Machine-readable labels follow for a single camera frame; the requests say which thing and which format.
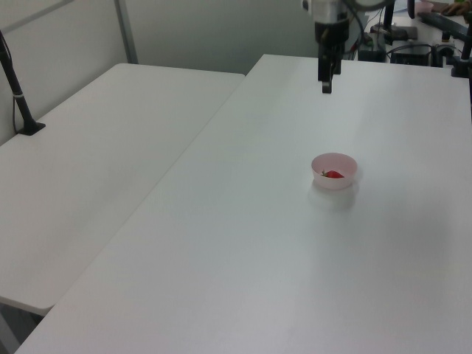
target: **table surface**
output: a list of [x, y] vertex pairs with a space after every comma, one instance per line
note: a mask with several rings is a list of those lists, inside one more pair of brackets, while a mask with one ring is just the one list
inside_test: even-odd
[[316, 73], [265, 55], [18, 354], [470, 353], [468, 81]]
[[0, 148], [0, 302], [45, 314], [243, 75], [120, 64]]

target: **wall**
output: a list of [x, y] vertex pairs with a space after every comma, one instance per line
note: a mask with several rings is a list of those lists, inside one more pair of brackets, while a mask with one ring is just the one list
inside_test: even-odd
[[141, 64], [247, 74], [262, 54], [316, 56], [300, 0], [121, 0]]
[[[35, 119], [127, 61], [114, 0], [74, 0], [4, 37]], [[1, 70], [0, 145], [13, 136], [11, 116], [11, 90]]]

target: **red strawberry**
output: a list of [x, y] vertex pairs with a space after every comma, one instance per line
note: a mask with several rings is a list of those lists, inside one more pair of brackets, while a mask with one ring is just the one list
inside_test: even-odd
[[333, 170], [327, 171], [327, 172], [325, 172], [325, 170], [323, 170], [322, 176], [328, 177], [328, 178], [344, 178], [344, 176], [342, 174], [340, 174], [339, 172], [333, 171]]

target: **cable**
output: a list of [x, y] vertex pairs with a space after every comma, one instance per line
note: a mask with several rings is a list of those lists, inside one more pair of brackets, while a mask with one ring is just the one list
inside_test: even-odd
[[372, 17], [370, 20], [368, 20], [368, 22], [366, 23], [366, 28], [367, 28], [367, 25], [369, 24], [369, 22], [371, 22], [374, 18], [376, 18], [378, 16], [379, 13], [381, 13], [384, 9], [381, 8], [379, 11], [377, 11], [377, 13], [375, 14], [374, 17]]
[[379, 39], [379, 37], [380, 37], [380, 35], [381, 35], [382, 13], [384, 13], [384, 8], [383, 8], [383, 7], [381, 8], [381, 14], [380, 14], [380, 16], [378, 16], [378, 28], [377, 28], [378, 32], [377, 32], [377, 41], [376, 41], [377, 48], [380, 48], [380, 47], [381, 47], [381, 46], [378, 44], [378, 39]]
[[344, 5], [346, 5], [347, 9], [349, 9], [349, 11], [354, 15], [355, 17], [355, 20], [357, 21], [358, 25], [359, 25], [359, 29], [361, 30], [361, 33], [359, 34], [360, 37], [361, 37], [361, 44], [364, 42], [364, 26], [362, 26], [362, 22], [361, 22], [361, 19], [359, 18], [358, 14], [357, 14], [357, 11], [354, 10], [354, 7], [350, 4], [349, 0], [342, 0], [342, 2], [344, 3]]
[[405, 46], [398, 46], [397, 48], [394, 48], [392, 50], [389, 50], [386, 54], [392, 54], [392, 53], [395, 53], [399, 50], [402, 50], [402, 49], [408, 49], [408, 48], [415, 48], [417, 46], [427, 46], [428, 48], [432, 48], [433, 46], [429, 45], [429, 44], [407, 44]]
[[18, 131], [16, 130], [16, 122], [15, 122], [15, 97], [13, 97], [13, 130], [15, 131], [15, 134], [18, 134]]

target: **black stand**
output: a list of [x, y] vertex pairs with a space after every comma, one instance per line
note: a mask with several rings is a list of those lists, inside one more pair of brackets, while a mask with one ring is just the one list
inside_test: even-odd
[[472, 68], [472, 61], [470, 58], [472, 49], [472, 12], [467, 13], [464, 17], [469, 23], [469, 27], [467, 28], [468, 39], [464, 41], [464, 49], [462, 50], [460, 57], [452, 58], [452, 65], [454, 65], [454, 67], [451, 70], [451, 76], [467, 78], [471, 77], [472, 74], [470, 73]]
[[23, 135], [33, 135], [34, 133], [40, 131], [46, 125], [43, 123], [36, 122], [30, 113], [30, 109], [28, 108], [27, 101], [24, 98], [23, 91], [21, 90], [20, 83], [15, 74], [15, 70], [13, 70], [13, 62], [9, 56], [7, 51], [7, 45], [5, 39], [0, 32], [0, 61], [1, 65], [3, 66], [3, 70], [8, 79], [8, 83], [10, 84], [10, 88], [12, 89], [13, 96], [15, 98], [16, 104], [21, 112], [23, 117], [24, 125], [23, 129], [21, 129], [18, 134]]
[[385, 6], [385, 16], [383, 23], [379, 26], [375, 24], [370, 27], [371, 33], [382, 33], [385, 37], [385, 42], [392, 45], [393, 41], [407, 41], [409, 39], [418, 38], [418, 30], [416, 27], [396, 27], [392, 26], [393, 10], [395, 3]]

